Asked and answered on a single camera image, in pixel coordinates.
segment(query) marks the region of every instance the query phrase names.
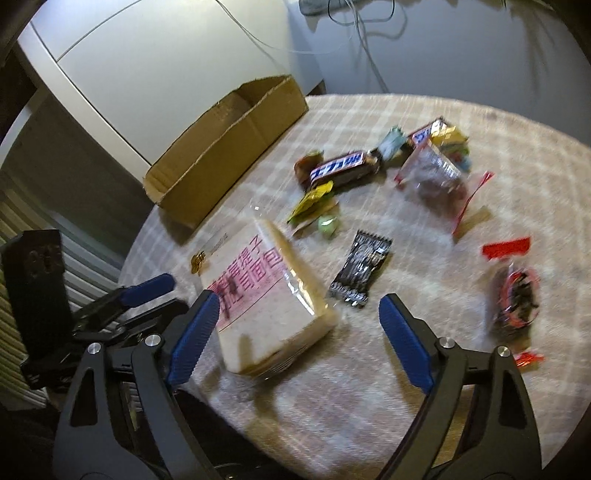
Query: plaid tablecloth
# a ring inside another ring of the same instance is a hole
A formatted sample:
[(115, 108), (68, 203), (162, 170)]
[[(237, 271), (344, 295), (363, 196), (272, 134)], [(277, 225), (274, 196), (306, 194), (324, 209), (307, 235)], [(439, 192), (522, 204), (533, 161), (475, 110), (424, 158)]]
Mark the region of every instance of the plaid tablecloth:
[[(407, 95), (308, 98), (304, 115), (226, 195), (196, 232), (155, 208), (129, 253), (121, 284), (172, 272), (174, 295), (201, 289), (189, 259), (251, 202), (281, 224), (301, 197), (293, 164), (306, 152), (326, 158), (371, 148), (393, 125), (412, 131), (443, 115), (470, 136), (474, 170), (496, 176), (476, 195), (475, 222), (456, 245), (423, 207), (394, 188), (395, 169), (339, 195), (342, 228), (330, 243), (316, 234), (296, 250), (329, 284), (357, 229), (390, 237), (392, 255), (363, 310), (340, 304), (340, 325), (282, 376), (253, 392), (237, 391), (208, 346), (186, 388), (237, 431), (300, 475), (373, 479), (392, 455), (423, 400), (409, 384), (378, 323), (378, 302), (396, 292), (438, 336), (491, 351), (485, 295), (491, 265), (483, 244), (531, 235), (527, 257), (541, 277), (541, 313), (532, 347), (546, 356), (524, 373), (540, 431), (544, 463), (561, 448), (591, 401), (591, 150), (549, 127), (494, 108)], [(469, 406), (462, 398), (442, 455), (449, 455)]]

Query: black device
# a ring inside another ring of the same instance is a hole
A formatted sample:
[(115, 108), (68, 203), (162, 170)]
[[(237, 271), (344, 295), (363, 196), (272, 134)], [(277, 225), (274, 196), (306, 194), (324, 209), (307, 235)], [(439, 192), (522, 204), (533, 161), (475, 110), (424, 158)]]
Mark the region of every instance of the black device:
[[(219, 314), (209, 292), (158, 338), (135, 346), (93, 344), (82, 357), (60, 417), (54, 448), (59, 480), (191, 479), (221, 477), (201, 450), (172, 396), (170, 375), (187, 380)], [(464, 350), (437, 338), (394, 294), (380, 304), (380, 321), (411, 382), (427, 394), (413, 424), (378, 480), (534, 480), (541, 473), (538, 432), (521, 374), (506, 347)], [(202, 339), (187, 348), (187, 332)], [(181, 354), (173, 352), (183, 350)], [(135, 381), (161, 464), (134, 454), (132, 432), (117, 384)], [(433, 468), (464, 385), (475, 385), (469, 418), (454, 458)]]
[(66, 392), (88, 344), (114, 345), (149, 335), (187, 309), (183, 302), (172, 300), (105, 330), (130, 308), (171, 292), (174, 278), (162, 274), (137, 286), (117, 288), (72, 313), (58, 230), (24, 231), (0, 254), (12, 315), (28, 354), (21, 371), (33, 390), (50, 387)]

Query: white cabinet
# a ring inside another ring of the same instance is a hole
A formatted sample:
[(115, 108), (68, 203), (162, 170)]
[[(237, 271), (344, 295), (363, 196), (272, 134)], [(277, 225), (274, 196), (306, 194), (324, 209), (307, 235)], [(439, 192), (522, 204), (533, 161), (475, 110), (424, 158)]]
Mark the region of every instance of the white cabinet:
[(322, 80), (283, 0), (48, 0), (19, 45), (80, 125), (136, 179), (220, 98), (258, 77)]
[(32, 24), (51, 56), (59, 60), (86, 34), (137, 1), (50, 0), (39, 9)]

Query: plastic bag of candy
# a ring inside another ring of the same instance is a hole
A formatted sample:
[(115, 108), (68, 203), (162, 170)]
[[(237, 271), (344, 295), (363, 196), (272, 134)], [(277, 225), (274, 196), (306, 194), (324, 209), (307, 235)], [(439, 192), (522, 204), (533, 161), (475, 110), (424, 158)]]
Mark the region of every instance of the plastic bag of candy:
[(482, 247), (488, 260), (498, 260), (491, 285), (492, 320), (508, 332), (531, 325), (540, 312), (540, 278), (523, 259), (530, 245), (525, 237)]
[(407, 198), (448, 219), (455, 235), (468, 203), (493, 176), (491, 171), (465, 173), (426, 138), (400, 168), (395, 181)]

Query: metal screw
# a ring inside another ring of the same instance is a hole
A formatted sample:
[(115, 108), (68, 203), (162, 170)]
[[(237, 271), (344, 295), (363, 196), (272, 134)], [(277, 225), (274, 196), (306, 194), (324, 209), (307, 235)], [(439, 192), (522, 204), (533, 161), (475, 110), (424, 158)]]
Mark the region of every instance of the metal screw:
[(443, 348), (454, 348), (456, 346), (456, 341), (453, 338), (441, 337), (439, 339), (439, 345)]
[(100, 343), (97, 343), (97, 342), (91, 343), (86, 350), (91, 355), (94, 355), (95, 353), (99, 353), (100, 352)]
[(509, 350), (509, 348), (505, 345), (501, 345), (496, 349), (496, 353), (498, 353), (500, 356), (510, 356), (511, 350)]
[(148, 335), (144, 342), (146, 342), (146, 345), (148, 346), (156, 346), (160, 343), (160, 335), (156, 335), (155, 333)]

